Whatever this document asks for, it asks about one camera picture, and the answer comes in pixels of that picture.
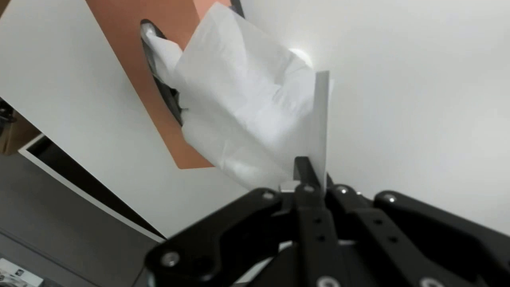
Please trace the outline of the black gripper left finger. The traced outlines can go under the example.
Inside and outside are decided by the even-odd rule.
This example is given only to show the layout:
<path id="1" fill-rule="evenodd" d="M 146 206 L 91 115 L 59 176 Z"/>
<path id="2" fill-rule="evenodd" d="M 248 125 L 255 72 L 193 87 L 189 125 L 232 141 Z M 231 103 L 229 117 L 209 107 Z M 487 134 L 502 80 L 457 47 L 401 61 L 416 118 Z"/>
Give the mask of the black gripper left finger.
<path id="1" fill-rule="evenodd" d="M 245 287 L 298 287 L 287 195 L 256 189 L 153 248 L 145 257 L 151 287 L 234 287 L 268 262 Z"/>

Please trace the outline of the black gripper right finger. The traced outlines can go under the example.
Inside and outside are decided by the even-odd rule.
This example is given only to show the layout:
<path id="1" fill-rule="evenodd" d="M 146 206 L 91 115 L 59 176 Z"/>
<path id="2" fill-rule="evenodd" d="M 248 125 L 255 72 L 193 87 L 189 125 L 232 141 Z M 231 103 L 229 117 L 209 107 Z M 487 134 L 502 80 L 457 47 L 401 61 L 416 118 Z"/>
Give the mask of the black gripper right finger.
<path id="1" fill-rule="evenodd" d="M 382 287 L 510 287 L 510 238 L 398 192 L 373 200 L 326 192 L 341 240 L 352 240 Z"/>

